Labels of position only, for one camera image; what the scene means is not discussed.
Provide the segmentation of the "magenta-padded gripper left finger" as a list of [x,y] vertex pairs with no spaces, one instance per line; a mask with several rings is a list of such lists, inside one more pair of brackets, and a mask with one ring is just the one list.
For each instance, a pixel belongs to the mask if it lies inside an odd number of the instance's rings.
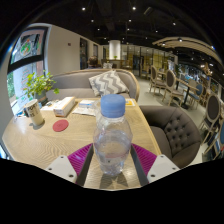
[[46,168],[46,171],[79,186],[83,186],[92,156],[93,146],[88,144],[69,156],[60,155]]

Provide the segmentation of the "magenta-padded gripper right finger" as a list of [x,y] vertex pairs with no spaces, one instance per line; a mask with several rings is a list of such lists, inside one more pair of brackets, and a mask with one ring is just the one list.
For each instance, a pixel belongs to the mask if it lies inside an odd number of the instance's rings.
[[164,154],[156,156],[136,144],[131,146],[131,156],[141,186],[179,171],[179,168]]

